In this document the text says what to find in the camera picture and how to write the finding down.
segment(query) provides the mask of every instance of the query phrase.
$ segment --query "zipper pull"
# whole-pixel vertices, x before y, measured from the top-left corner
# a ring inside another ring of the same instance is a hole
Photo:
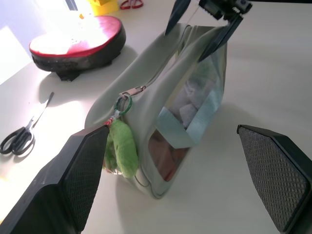
[[[133,88],[133,89],[129,89],[125,92],[122,92],[120,93],[119,95],[123,98],[123,99],[127,99],[127,97],[125,96],[125,94],[129,94],[130,96],[133,96],[133,95],[137,95],[141,92],[143,92],[144,90],[146,89],[146,86],[138,86],[136,88]]]

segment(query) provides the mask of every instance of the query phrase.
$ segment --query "green plush keychain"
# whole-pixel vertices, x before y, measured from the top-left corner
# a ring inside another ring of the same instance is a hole
[[[124,112],[116,110],[118,116],[125,114],[131,104]],[[110,133],[106,142],[104,168],[109,172],[118,170],[125,178],[134,177],[138,169],[138,156],[130,127],[115,117],[110,118],[105,124],[109,126]]]

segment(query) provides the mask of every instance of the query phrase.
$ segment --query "table surface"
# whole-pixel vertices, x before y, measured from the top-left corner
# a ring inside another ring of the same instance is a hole
[[[55,92],[35,128],[32,153],[0,156],[0,220],[68,137],[83,128],[96,98],[165,29],[173,4],[145,0],[141,9],[114,13],[127,42],[109,67],[67,83],[30,63],[0,86],[0,139],[27,124]],[[195,10],[191,5],[181,22]],[[311,12],[312,5],[255,2],[229,42],[222,106],[168,194],[155,200],[103,172],[83,234],[278,233],[252,184],[236,127],[282,133],[312,157]],[[202,10],[189,21],[221,23]]]

